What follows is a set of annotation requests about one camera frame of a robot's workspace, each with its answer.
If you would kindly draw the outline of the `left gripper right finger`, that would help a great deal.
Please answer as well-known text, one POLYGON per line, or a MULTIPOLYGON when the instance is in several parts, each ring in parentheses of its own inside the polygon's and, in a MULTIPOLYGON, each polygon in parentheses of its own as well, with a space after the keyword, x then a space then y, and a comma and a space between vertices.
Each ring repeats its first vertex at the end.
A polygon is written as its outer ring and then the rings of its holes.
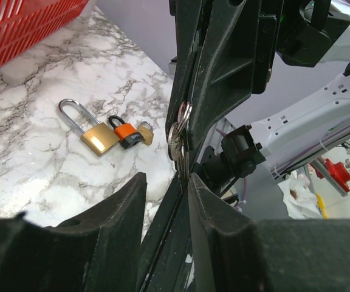
POLYGON ((254 221, 188 182, 197 291, 350 291, 350 219, 254 221))

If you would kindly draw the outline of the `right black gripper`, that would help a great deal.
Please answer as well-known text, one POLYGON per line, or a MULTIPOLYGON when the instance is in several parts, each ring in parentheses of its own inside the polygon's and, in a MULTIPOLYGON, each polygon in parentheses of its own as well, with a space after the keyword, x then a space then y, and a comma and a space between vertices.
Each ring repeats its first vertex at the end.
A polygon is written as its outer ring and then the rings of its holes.
POLYGON ((266 90, 283 4, 283 0, 169 2, 177 52, 167 128, 177 120, 180 104, 188 100, 197 51, 202 46, 191 87, 190 149, 251 91, 262 94, 266 90))

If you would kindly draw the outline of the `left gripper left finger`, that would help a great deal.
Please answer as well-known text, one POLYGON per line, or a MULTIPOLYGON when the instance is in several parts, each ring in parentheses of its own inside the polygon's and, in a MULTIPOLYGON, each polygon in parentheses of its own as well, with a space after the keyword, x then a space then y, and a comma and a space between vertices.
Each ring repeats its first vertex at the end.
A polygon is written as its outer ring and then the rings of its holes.
POLYGON ((0 218, 0 291, 134 291, 146 175, 55 227, 0 218))

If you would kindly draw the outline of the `small silver key pair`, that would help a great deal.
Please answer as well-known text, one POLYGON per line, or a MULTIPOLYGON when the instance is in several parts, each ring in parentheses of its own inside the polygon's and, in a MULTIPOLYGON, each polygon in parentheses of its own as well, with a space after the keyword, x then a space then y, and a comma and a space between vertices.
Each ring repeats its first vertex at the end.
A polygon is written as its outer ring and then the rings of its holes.
POLYGON ((187 126, 191 110, 192 105, 190 102, 182 102, 178 110, 177 121, 172 124, 168 133, 168 155, 176 164, 180 181, 183 181, 185 177, 185 150, 182 133, 187 126))

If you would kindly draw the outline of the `large brass padlock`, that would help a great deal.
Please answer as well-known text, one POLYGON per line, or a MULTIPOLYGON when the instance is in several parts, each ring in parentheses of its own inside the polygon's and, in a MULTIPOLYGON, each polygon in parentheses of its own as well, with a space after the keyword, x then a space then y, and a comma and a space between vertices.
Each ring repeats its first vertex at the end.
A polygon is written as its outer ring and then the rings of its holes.
POLYGON ((120 138, 104 122, 99 122, 80 102, 74 99, 63 99, 58 104, 58 110, 64 118, 80 134, 80 139, 97 155, 102 156, 113 146, 120 142, 120 138), (74 106, 88 118, 94 126, 87 131, 81 127, 65 112, 64 106, 74 106))

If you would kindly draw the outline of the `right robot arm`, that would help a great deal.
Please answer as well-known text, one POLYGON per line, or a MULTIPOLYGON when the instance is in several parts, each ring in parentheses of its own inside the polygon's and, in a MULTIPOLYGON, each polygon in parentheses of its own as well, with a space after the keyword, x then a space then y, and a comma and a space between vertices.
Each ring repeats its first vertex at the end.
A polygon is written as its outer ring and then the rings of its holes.
POLYGON ((166 119, 180 188, 274 176, 343 137, 350 1, 170 1, 176 67, 166 119))

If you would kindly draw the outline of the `small brass padlock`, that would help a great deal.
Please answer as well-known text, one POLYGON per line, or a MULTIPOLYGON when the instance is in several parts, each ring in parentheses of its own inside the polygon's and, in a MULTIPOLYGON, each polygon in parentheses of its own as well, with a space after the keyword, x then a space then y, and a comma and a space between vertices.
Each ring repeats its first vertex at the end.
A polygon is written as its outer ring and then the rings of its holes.
POLYGON ((147 122, 142 121, 137 126, 137 131, 143 136, 143 143, 145 145, 151 145, 154 138, 153 126, 147 122))

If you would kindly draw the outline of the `orange black padlock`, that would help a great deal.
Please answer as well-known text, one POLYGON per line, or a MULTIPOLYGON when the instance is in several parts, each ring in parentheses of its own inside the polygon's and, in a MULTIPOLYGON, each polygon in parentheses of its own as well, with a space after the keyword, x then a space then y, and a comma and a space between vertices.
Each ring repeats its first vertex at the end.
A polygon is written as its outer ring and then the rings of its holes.
POLYGON ((142 134, 130 123, 126 123, 121 117, 116 115, 109 116, 108 122, 119 137, 120 145, 124 149, 129 149, 143 141, 142 134))

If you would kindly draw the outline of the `red plastic basket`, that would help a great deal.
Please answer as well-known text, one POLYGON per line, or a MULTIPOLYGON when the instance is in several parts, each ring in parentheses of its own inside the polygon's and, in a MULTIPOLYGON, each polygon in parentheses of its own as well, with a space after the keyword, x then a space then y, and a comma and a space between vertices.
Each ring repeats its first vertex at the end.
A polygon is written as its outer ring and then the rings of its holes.
POLYGON ((78 17, 87 1, 0 1, 0 67, 78 17))

